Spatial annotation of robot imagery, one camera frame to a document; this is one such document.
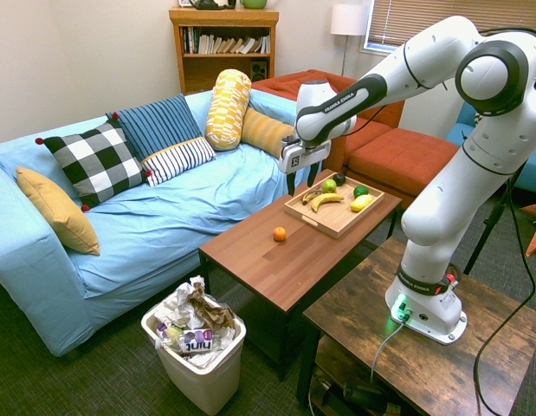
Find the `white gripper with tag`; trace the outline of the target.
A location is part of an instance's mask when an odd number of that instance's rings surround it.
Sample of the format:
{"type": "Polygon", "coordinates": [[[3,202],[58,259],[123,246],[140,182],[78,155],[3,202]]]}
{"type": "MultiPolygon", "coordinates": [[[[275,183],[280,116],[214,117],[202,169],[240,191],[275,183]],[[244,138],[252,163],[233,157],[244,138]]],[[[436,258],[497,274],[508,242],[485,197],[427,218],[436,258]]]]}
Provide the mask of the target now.
{"type": "Polygon", "coordinates": [[[295,172],[310,166],[307,186],[311,187],[319,171],[319,162],[329,156],[330,150],[330,140],[314,147],[306,147],[303,140],[294,136],[287,136],[281,141],[279,169],[287,174],[287,190],[290,196],[295,193],[295,172]]]}

